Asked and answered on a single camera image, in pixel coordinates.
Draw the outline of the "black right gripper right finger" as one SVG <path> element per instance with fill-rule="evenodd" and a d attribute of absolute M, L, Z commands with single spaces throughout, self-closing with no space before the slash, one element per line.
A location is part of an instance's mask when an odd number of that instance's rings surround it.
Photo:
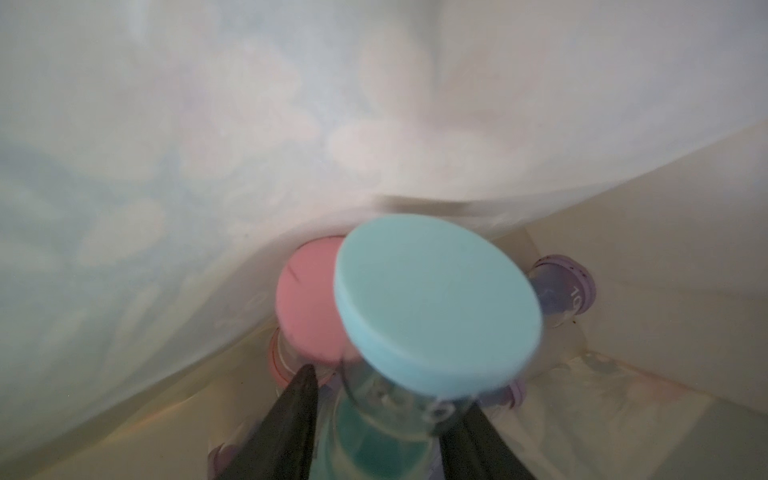
<path fill-rule="evenodd" d="M 477 403 L 440 436 L 447 480 L 535 480 Z"/>

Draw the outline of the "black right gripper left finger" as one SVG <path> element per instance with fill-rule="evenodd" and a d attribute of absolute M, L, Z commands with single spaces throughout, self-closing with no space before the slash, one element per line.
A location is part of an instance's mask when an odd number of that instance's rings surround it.
<path fill-rule="evenodd" d="M 295 374 L 220 479 L 307 479 L 314 455 L 319 387 L 315 367 Z"/>

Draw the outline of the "pink hourglass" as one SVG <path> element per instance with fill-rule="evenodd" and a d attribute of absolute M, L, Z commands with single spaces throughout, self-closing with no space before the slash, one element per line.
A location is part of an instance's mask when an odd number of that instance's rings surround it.
<path fill-rule="evenodd" d="M 268 349 L 268 365 L 279 388 L 288 386 L 301 367 L 315 367 L 319 385 L 337 367 L 361 359 L 349 340 L 334 297 L 334 272 L 342 236 L 311 240 L 283 267 L 276 288 L 277 330 Z"/>

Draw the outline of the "green hourglass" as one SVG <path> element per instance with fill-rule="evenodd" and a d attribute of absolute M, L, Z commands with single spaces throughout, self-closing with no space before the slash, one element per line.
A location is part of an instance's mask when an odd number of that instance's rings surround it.
<path fill-rule="evenodd" d="M 314 479 L 424 479 L 441 434 L 516 377 L 543 333 L 520 268 L 478 234 L 422 215 L 354 228 L 334 301 L 348 342 Z"/>

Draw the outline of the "purple hourglass cluster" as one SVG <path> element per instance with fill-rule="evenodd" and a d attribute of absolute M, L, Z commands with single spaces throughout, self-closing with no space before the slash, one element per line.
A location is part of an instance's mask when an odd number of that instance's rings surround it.
<path fill-rule="evenodd" d="M 538 259 L 527 273 L 541 307 L 543 324 L 554 329 L 594 304 L 597 286 L 589 271 L 565 255 Z"/>

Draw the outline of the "cream floral canvas tote bag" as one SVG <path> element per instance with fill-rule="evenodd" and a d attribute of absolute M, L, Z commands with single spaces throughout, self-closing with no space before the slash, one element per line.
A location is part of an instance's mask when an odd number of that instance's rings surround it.
<path fill-rule="evenodd" d="M 241 337 L 306 238 L 495 237 L 766 116 L 763 1 L 5 1 L 1 464 Z"/>

